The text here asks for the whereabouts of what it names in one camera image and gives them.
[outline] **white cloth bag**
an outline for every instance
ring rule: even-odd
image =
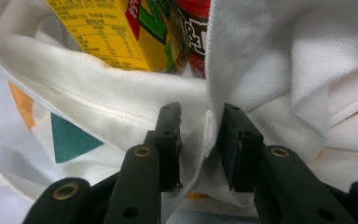
[[[91,184],[119,170],[163,105],[180,102],[184,188],[163,195],[163,220],[191,190],[253,207],[251,194],[228,191],[211,154],[224,102],[244,110],[267,145],[293,149],[322,181],[347,190],[358,180],[358,1],[214,0],[210,17],[198,79],[112,68],[79,52],[44,0],[3,0],[0,71],[37,102],[41,123],[51,111],[106,143],[57,164],[62,177]],[[41,192],[4,184],[30,200]]]

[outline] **red can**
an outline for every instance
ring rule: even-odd
[[[190,53],[194,74],[205,78],[205,44],[211,0],[176,0],[181,34]]]

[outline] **juice box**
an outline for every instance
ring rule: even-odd
[[[47,0],[79,46],[113,67],[178,74],[185,47],[170,28],[171,0]]]

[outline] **white fabric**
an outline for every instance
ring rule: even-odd
[[[243,109],[267,144],[289,147],[306,163],[326,145],[358,155],[358,132],[349,131],[358,119],[344,121],[358,111],[358,1],[214,0],[210,16],[204,80],[111,68],[57,37],[62,28],[45,1],[0,1],[0,71],[48,110],[121,151],[142,143],[161,106],[180,102],[185,188],[164,195],[163,220],[191,189],[252,206],[249,195],[227,192],[218,160],[201,169],[224,102]],[[120,156],[106,153],[120,164]],[[327,171],[338,164],[321,158],[317,175],[332,179],[335,172]],[[340,158],[339,165],[357,167],[348,170],[357,176],[358,161]],[[58,169],[70,175],[78,164]]]

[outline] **nutrition label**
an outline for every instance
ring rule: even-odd
[[[125,59],[142,60],[136,39],[117,13],[116,0],[48,0],[62,23],[87,53],[123,69],[134,64]]]

